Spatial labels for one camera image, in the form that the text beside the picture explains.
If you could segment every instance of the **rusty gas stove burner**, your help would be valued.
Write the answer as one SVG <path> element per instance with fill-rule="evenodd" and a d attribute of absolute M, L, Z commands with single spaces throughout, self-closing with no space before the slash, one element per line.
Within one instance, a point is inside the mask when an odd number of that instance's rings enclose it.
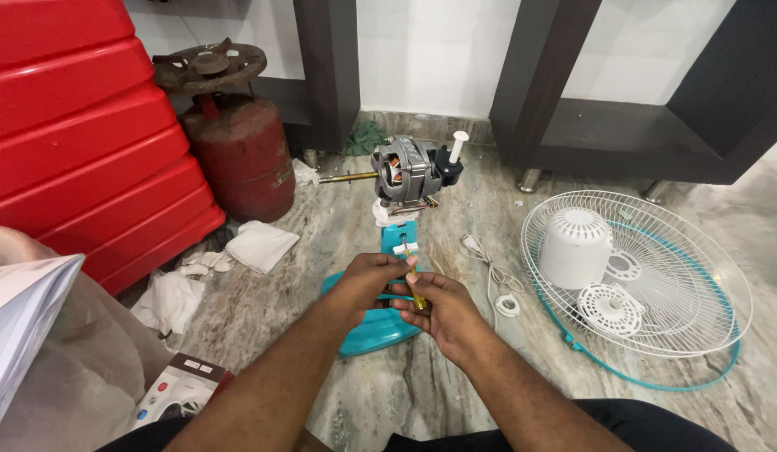
<path fill-rule="evenodd" d="M 237 55 L 228 55 L 231 51 Z M 154 82 L 165 92 L 174 94 L 204 94 L 241 85 L 260 75 L 266 65 L 260 47 L 233 44 L 230 38 L 220 44 L 154 56 L 151 62 Z"/>

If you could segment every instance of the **screwdriver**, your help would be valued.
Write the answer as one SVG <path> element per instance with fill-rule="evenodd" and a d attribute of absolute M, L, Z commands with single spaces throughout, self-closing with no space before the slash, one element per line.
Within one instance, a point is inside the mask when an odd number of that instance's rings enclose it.
<path fill-rule="evenodd" d="M 405 242 L 405 237 L 402 237 L 402 246 L 405 248 L 405 257 L 409 257 L 411 255 L 411 250 L 408 249 L 408 242 Z M 414 265 L 411 269 L 411 273 L 416 274 L 416 266 Z M 417 311 L 423 310 L 425 307 L 427 307 L 428 302 L 424 300 L 424 297 L 421 295 L 417 295 L 415 293 L 411 293 L 413 295 L 413 304 L 416 306 Z"/>

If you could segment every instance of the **green cloth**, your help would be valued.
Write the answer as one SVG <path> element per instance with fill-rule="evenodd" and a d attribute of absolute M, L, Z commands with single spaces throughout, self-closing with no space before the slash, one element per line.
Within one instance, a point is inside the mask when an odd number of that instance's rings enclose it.
<path fill-rule="evenodd" d="M 382 144 L 388 136 L 380 130 L 374 121 L 363 122 L 352 133 L 346 147 L 343 149 L 344 155 L 370 155 L 374 149 Z"/>

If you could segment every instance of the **power cord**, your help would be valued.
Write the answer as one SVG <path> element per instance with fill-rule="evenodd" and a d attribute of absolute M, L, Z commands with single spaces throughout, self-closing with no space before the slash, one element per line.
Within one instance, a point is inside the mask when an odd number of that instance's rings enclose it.
<path fill-rule="evenodd" d="M 502 267 L 494 263 L 491 254 L 483 249 L 481 242 L 472 235 L 464 236 L 461 240 L 461 244 L 458 245 L 458 250 L 467 257 L 477 259 L 478 261 L 485 262 L 489 266 L 489 277 L 486 278 L 486 299 L 489 301 L 489 306 L 494 313 L 494 331 L 497 331 L 497 307 L 494 305 L 494 301 L 491 297 L 491 282 L 497 283 L 497 286 L 505 284 L 514 292 L 523 292 L 525 288 L 523 283 L 519 282 L 514 277 L 514 273 L 508 270 L 507 267 Z"/>

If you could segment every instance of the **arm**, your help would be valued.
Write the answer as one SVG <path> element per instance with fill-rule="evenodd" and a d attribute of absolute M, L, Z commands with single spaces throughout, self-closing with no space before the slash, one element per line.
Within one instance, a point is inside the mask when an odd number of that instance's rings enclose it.
<path fill-rule="evenodd" d="M 405 322 L 431 334 L 477 390 L 514 450 L 631 450 L 575 406 L 483 320 L 463 284 L 440 274 L 408 274 L 415 293 L 433 305 L 429 317 L 394 299 Z M 407 285 L 394 284 L 405 295 Z"/>
<path fill-rule="evenodd" d="M 399 261 L 361 254 L 333 289 L 191 421 L 165 450 L 291 450 L 335 354 L 386 284 L 408 272 Z"/>

